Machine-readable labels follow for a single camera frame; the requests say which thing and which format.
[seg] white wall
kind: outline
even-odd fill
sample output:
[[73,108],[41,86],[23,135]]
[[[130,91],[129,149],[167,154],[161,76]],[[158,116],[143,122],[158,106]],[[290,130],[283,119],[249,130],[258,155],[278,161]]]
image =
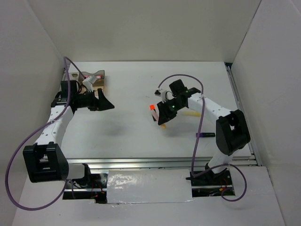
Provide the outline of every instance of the white wall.
[[[63,67],[43,30],[22,0],[0,7],[0,219],[12,223],[16,208],[4,188],[4,172],[13,151],[30,132],[44,123],[59,86]],[[22,152],[11,173],[13,196],[19,200],[27,172]]]
[[262,0],[232,67],[288,226],[301,219],[300,11],[297,0]]
[[61,53],[76,61],[233,62],[259,2],[29,0]]

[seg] yellow object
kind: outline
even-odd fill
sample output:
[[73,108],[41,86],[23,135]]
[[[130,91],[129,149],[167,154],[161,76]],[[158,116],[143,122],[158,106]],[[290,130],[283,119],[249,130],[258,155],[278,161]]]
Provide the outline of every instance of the yellow object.
[[195,111],[181,111],[183,115],[189,115],[189,116],[201,116],[201,113],[195,112]]

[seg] white panel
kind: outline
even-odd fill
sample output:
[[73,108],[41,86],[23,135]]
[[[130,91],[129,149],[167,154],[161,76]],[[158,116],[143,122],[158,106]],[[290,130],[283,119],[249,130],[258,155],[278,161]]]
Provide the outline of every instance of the white panel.
[[260,0],[29,0],[76,61],[232,62]]
[[[45,210],[18,210],[13,226],[284,226],[266,168],[240,169],[250,189],[239,202],[226,202],[221,197],[202,197],[182,203],[110,205],[95,204],[91,200],[59,199]],[[242,191],[243,183],[238,182],[243,181],[241,176],[233,176],[235,190]],[[27,180],[21,203],[32,207],[43,205],[52,200],[62,186],[63,182],[32,184]]]
[[110,170],[108,203],[168,203],[192,201],[188,169]]
[[301,5],[293,2],[262,1],[232,67],[287,225],[300,224],[301,208]]
[[[24,2],[22,0],[2,2],[0,7],[2,226],[11,225],[16,211],[5,192],[5,168],[19,143],[47,121],[50,102],[58,89],[61,74],[61,62],[45,34],[27,11]],[[20,153],[13,163],[9,178],[12,194],[17,201],[26,175],[23,156]]]
[[[236,102],[223,62],[78,62],[79,69],[94,73],[105,70],[105,95],[115,109],[90,112],[79,109],[66,130],[62,150],[66,158],[165,158],[191,157],[199,117],[182,115],[162,129],[152,119],[149,105],[159,83],[171,74],[187,73],[204,84],[204,94],[225,108],[236,110]],[[71,66],[70,72],[76,69]],[[182,79],[188,88],[200,85],[191,78],[175,77],[162,88]],[[215,124],[204,119],[203,132],[215,132]],[[218,150],[214,137],[201,138],[197,157],[212,157]],[[248,158],[246,145],[235,156]]]

